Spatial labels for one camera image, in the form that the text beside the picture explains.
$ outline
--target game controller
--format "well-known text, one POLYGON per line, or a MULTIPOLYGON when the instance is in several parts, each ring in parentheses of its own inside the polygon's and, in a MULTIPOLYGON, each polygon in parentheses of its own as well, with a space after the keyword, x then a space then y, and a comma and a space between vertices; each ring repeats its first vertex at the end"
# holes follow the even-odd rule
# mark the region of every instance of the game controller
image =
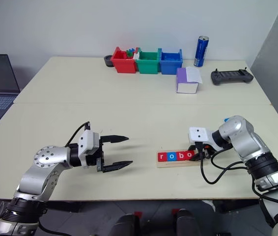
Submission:
POLYGON ((233 70, 233 71, 215 71, 211 72, 211 79, 214 85, 220 83, 233 83, 233 82, 245 82, 252 81, 253 76, 245 69, 233 70))

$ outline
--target table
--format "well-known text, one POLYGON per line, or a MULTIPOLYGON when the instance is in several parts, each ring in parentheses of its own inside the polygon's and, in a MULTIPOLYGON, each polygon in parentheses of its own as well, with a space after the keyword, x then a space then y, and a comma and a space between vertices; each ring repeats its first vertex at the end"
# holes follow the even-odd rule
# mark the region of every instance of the table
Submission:
MULTIPOLYGON (((183 66, 193 65, 185 60, 183 66)), ((258 81, 213 85, 210 74, 244 69, 238 61, 206 60, 197 94, 177 94, 175 75, 119 74, 103 58, 52 57, 15 99, 15 103, 101 104, 270 104, 258 81)))
MULTIPOLYGON (((100 135, 130 138, 104 145, 106 164, 134 162, 110 173, 97 173, 95 167, 66 170, 51 200, 256 198, 244 170, 229 171, 217 184, 208 185, 199 166, 156 168, 157 151, 189 146, 189 126, 217 130, 232 115, 250 121, 278 159, 278 114, 271 105, 14 104, 0 120, 0 198, 12 198, 38 149, 65 145, 87 120, 100 135)), ((238 160, 233 150, 216 158, 223 166, 238 160)), ((204 168, 209 179, 220 173, 211 165, 204 168)))

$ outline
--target red letter block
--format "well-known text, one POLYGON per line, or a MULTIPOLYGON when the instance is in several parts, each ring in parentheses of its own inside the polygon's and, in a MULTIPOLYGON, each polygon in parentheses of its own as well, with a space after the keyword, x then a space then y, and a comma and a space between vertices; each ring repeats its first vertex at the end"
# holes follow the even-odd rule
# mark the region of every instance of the red letter block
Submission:
POLYGON ((167 161, 166 152, 158 152, 158 162, 167 161))
POLYGON ((194 151, 186 151, 186 160, 190 160, 194 155, 195 155, 195 152, 194 151))
POLYGON ((176 155, 177 155, 177 160, 178 161, 185 161, 185 160, 187 160, 186 159, 187 158, 187 153, 185 151, 178 151, 176 153, 176 155))

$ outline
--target red bin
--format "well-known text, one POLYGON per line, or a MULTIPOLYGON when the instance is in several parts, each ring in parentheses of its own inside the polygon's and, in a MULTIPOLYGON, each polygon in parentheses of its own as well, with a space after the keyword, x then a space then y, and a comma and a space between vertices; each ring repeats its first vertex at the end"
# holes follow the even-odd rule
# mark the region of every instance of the red bin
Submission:
POLYGON ((138 48, 133 52, 132 57, 128 56, 126 51, 122 51, 119 47, 116 47, 111 61, 118 73, 135 73, 137 71, 136 62, 134 60, 134 53, 138 51, 138 48))

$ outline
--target blue bin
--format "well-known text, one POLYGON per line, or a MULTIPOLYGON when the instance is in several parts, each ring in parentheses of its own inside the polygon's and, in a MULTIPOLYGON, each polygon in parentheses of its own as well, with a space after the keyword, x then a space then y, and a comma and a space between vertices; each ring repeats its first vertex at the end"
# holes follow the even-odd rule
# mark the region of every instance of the blue bin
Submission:
POLYGON ((160 69, 163 75, 176 75, 177 68, 183 64, 182 50, 178 53, 160 53, 160 69))

